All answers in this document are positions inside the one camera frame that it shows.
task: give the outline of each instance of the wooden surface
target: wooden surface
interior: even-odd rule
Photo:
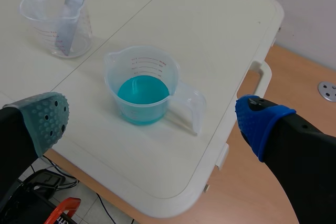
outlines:
[[[273,77],[265,98],[296,109],[321,131],[336,136],[336,103],[328,102],[317,91],[320,81],[335,81],[336,72],[278,46],[271,48],[266,61]],[[249,72],[238,97],[252,93],[257,81],[258,75]],[[283,189],[245,143],[237,125],[227,142],[228,158],[221,171],[214,168],[208,181],[209,191],[190,210],[170,219],[141,214],[55,151],[49,150],[47,156],[141,224],[298,223]]]

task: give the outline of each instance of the blue liquid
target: blue liquid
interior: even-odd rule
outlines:
[[[151,104],[169,95],[167,86],[152,76],[136,76],[126,81],[119,89],[118,96],[135,104]]]

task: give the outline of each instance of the measurement markings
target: measurement markings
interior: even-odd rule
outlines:
[[[157,59],[147,58],[147,57],[139,57],[138,59],[151,59],[151,60],[157,60]]]
[[[151,61],[138,61],[138,63],[153,63],[153,64],[155,64],[155,65],[159,65],[159,64],[154,63],[154,62],[151,62]]]
[[[35,27],[34,26],[34,28],[36,29],[36,30],[38,30],[38,31],[41,31],[41,32],[43,32],[43,33],[50,33],[49,31],[43,31],[43,30],[41,30],[41,29],[38,29],[37,27]]]
[[[154,72],[150,72],[150,71],[139,71],[138,73],[152,73],[152,74],[156,74],[157,76],[161,77],[161,75],[154,73]]]

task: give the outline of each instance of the cable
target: cable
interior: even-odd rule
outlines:
[[[110,219],[112,220],[112,222],[113,222],[114,224],[116,224],[116,222],[114,221],[114,219],[110,216],[109,212],[107,212],[106,207],[105,207],[103,201],[101,200],[99,194],[97,194],[97,196],[98,196],[98,198],[99,198],[99,200],[100,200],[100,203],[101,203],[101,205],[103,206],[105,212],[107,213],[107,215],[110,217]]]
[[[73,177],[73,176],[71,176],[71,175],[69,175],[69,174],[65,174],[64,172],[60,171],[60,170],[58,169],[59,166],[56,165],[56,164],[55,164],[53,161],[51,161],[50,159],[48,159],[48,161],[49,161],[52,165],[55,165],[55,169],[56,169],[56,171],[58,171],[60,174],[66,176],[66,177],[68,177],[68,178],[76,179],[75,177]]]

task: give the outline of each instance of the measuring cup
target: measuring cup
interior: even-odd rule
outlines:
[[[83,55],[91,47],[92,30],[85,4],[76,13],[64,12],[65,0],[22,0],[20,13],[29,20],[31,32],[38,42],[53,55],[73,58]],[[77,25],[70,53],[65,54],[61,32]]]
[[[206,106],[204,96],[180,80],[180,67],[167,53],[150,46],[133,46],[105,56],[105,83],[115,98],[123,118],[134,124],[150,124],[164,116],[170,100],[187,106],[192,113],[193,131],[201,131]],[[161,80],[169,95],[151,104],[134,104],[118,97],[120,87],[136,76],[152,76]]]

